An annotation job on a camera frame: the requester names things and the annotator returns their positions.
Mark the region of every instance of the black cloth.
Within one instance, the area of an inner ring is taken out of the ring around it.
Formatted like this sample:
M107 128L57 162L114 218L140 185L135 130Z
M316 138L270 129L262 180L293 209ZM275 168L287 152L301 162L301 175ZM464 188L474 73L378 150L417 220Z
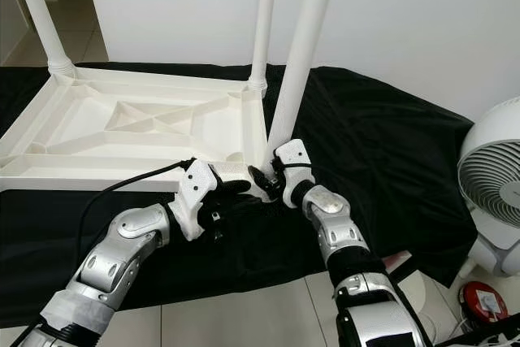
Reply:
M87 67L246 80L250 67L96 63ZM284 74L268 66L267 128ZM2 133L48 78L45 68L0 68ZM379 256L407 249L419 270L450 285L476 238L458 192L457 156L472 123L383 82L340 68L313 69L294 137L319 183L344 195ZM0 193L0 327L27 323L64 287L73 264L78 191ZM111 193L89 213L85 239L120 211L167 202L170 193ZM279 203L240 196L221 205L223 238L159 249L122 309L241 292L324 270L310 223Z

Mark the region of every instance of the white tape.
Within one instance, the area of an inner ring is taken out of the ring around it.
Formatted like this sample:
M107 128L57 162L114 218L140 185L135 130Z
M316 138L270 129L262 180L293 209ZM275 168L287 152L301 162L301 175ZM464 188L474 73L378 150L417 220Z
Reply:
M114 310L102 302L70 290L56 292L41 311L41 316L54 329L76 323L98 335L107 329L113 315Z

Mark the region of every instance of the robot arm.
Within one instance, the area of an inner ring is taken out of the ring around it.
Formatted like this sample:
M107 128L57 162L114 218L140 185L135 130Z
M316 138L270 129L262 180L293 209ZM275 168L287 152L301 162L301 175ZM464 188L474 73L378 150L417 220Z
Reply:
M426 347L427 336L410 304L394 287L380 258L371 253L350 218L341 195L314 183L301 140L275 151L273 168L283 185L282 199L300 208L318 233L318 242L334 286L340 346Z
M204 196L218 184L210 166L196 160L184 174L173 202L115 216L105 238L86 256L67 287L41 311L41 326L21 345L94 347L132 287L141 264L170 243L172 229L178 229L178 224L188 241L204 232L197 212Z

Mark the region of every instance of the fan grille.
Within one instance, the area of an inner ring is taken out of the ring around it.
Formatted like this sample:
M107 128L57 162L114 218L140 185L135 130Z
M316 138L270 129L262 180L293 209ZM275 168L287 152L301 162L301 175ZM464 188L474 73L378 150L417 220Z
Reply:
M462 191L479 208L520 228L520 209L504 202L500 190L520 181L520 142L503 142L472 151L459 168Z

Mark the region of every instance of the red object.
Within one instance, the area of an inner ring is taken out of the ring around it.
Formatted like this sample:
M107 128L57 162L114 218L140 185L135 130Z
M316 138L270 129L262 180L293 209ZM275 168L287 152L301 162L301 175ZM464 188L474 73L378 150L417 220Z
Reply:
M461 289L459 298L465 309L472 314L471 317L479 322L489 324L509 317L501 295L488 284L470 282Z

